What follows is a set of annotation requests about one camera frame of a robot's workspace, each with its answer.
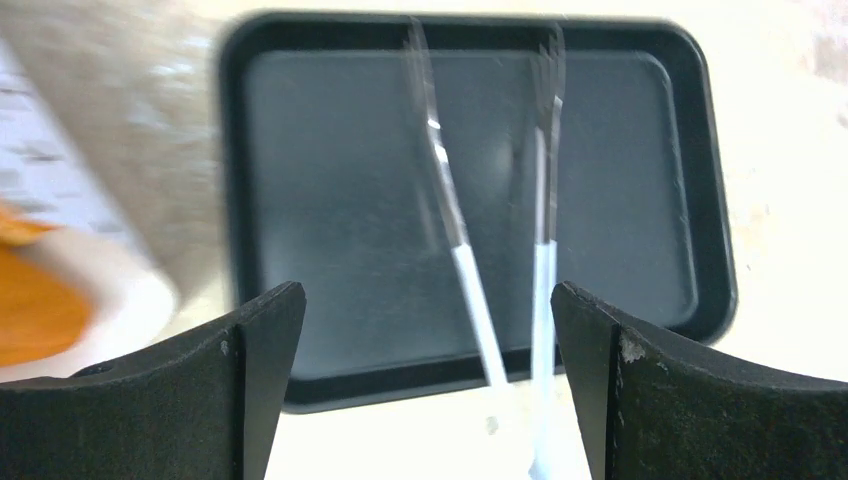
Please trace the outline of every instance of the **white bowl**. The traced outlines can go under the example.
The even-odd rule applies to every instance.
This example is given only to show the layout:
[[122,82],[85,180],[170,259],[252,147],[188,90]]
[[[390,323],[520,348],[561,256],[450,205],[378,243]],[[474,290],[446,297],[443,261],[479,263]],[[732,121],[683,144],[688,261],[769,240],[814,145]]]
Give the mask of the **white bowl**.
[[69,377],[79,370],[153,341],[177,306],[176,289],[147,260],[94,235],[70,229],[46,233],[19,249],[22,257],[54,273],[85,294],[94,313],[68,350],[9,367],[0,383],[34,377]]

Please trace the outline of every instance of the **orange food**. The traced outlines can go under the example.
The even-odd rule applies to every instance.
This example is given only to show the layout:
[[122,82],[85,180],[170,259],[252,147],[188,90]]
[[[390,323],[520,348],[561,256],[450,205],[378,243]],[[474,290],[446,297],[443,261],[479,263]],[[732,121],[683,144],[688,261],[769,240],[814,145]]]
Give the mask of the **orange food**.
[[26,221],[20,218],[14,209],[0,203],[0,245],[29,245],[50,230],[53,230],[53,227]]
[[31,244],[51,229],[22,221],[0,204],[0,367],[67,350],[91,316],[82,295],[12,248]]

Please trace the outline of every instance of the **black baking tray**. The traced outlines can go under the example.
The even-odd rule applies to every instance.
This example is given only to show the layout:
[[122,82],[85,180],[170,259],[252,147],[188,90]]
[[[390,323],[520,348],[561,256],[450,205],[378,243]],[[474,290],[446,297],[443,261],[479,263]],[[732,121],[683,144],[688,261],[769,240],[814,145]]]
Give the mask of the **black baking tray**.
[[[419,17],[511,379],[529,374],[539,19]],[[220,58],[237,301],[308,307],[285,411],[484,385],[405,79],[409,17],[270,13]],[[559,279],[709,342],[736,301],[704,56],[658,22],[560,21]]]

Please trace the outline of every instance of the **countertop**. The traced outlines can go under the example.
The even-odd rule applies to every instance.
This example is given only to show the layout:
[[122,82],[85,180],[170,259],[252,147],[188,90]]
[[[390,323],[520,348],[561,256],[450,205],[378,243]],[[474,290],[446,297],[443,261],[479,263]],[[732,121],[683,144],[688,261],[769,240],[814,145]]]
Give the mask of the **countertop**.
[[[0,0],[0,29],[180,288],[184,304],[164,338],[231,308],[210,73],[214,46],[234,18],[260,7],[320,7],[674,21],[707,57],[730,211],[739,304],[715,348],[848,381],[841,353],[848,338],[841,305],[848,271],[846,5]],[[526,385],[519,392],[526,407]],[[560,451],[573,465],[570,478],[588,479],[565,377],[558,396],[558,428],[567,432]],[[486,435],[482,398],[467,391],[282,415],[267,478],[479,478],[481,465],[505,456]]]

